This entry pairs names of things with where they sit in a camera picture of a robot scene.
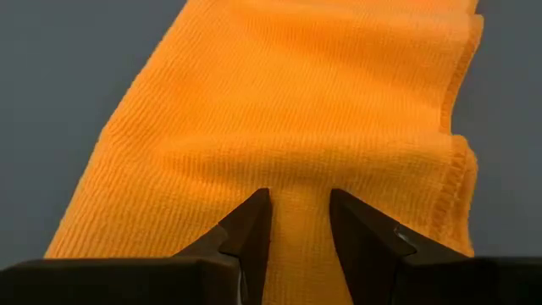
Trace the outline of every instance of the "towel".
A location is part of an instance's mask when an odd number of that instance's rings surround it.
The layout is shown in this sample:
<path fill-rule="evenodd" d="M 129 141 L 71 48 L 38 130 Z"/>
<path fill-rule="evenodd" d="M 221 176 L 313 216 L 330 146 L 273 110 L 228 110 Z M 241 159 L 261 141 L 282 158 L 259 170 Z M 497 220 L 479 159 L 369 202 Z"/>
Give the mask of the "towel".
<path fill-rule="evenodd" d="M 475 4 L 189 0 L 103 128 L 46 257 L 167 257 L 261 187 L 264 304 L 351 304 L 334 187 L 472 255 L 476 158 L 451 110 Z"/>

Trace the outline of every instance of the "gray background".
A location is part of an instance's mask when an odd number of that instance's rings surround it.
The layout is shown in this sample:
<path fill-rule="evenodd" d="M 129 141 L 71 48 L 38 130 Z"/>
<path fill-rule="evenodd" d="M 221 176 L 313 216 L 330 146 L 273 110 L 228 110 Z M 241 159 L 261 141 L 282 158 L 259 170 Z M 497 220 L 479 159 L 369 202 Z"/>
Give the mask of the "gray background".
<path fill-rule="evenodd" d="M 98 133 L 180 0 L 0 0 L 0 268 L 39 258 Z M 542 28 L 534 0 L 482 0 L 453 129 L 478 154 L 480 255 L 542 255 Z"/>

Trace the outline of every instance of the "ribbed fabric texture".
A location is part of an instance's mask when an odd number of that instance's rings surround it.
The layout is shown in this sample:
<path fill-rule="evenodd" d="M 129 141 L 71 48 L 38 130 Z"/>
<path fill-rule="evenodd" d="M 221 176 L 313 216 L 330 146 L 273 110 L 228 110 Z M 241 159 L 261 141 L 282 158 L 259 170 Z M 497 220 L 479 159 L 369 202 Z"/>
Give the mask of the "ribbed fabric texture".
<path fill-rule="evenodd" d="M 260 187 L 274 203 L 265 304 L 351 303 L 333 187 L 472 254 L 476 161 L 450 122 L 475 4 L 189 0 L 103 129 L 47 257 L 169 256 Z"/>

